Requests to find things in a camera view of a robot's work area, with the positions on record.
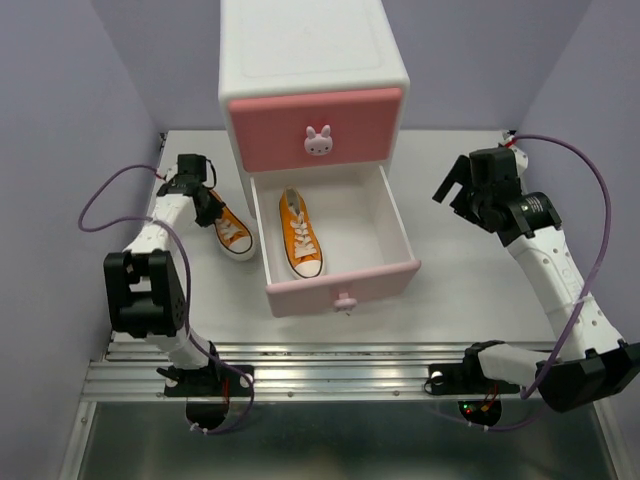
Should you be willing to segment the light pink drawer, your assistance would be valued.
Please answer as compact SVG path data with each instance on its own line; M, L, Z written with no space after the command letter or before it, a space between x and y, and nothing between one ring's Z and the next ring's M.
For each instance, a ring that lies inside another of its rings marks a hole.
M401 294L421 267L380 163L264 172L251 176L266 295L276 317L348 311ZM297 279L288 263L279 211L294 187L310 213L325 272Z

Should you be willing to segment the orange sneaker front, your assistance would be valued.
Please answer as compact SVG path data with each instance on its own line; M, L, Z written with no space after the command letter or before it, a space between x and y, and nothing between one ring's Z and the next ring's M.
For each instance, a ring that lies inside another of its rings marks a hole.
M299 191L287 186L279 200L279 216L286 264L297 279L322 276L324 256Z

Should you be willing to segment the orange sneaker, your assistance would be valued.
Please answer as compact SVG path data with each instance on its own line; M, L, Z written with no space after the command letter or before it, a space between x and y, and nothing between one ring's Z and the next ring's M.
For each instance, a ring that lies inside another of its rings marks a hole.
M216 200L223 203L222 214L214 223L216 237L222 251L236 261L250 260L256 250L251 230L234 214L214 189L210 192Z
M279 216L286 264L297 279L322 276L324 256L299 191L287 186L279 200Z

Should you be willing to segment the dark pink drawer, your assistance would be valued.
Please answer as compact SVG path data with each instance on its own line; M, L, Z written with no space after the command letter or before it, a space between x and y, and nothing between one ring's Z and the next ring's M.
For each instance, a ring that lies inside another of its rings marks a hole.
M382 161L396 136L399 88L350 90L229 103L249 173Z

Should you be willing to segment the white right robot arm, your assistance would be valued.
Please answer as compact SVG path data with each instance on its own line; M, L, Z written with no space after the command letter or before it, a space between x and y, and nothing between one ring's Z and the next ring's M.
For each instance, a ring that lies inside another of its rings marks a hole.
M500 340L466 348L458 363L432 364L424 390L434 396L515 393L534 389L566 412L613 396L639 373L639 346L608 321L569 251L562 221L541 192L526 193L526 158L500 146L459 156L433 196L471 224L498 236L527 277L556 336L549 353Z

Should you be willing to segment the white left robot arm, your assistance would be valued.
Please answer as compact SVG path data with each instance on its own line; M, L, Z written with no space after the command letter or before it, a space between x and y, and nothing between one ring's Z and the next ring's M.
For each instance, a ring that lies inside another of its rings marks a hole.
M221 250L237 261L254 256L253 235L215 192L217 176L205 156L178 155L161 180L150 219L122 252L104 260L111 326L167 355L170 366L158 371L166 396L245 396L246 380L220 365L216 347L189 326L186 277L173 255L180 249L175 235L191 225L213 229Z

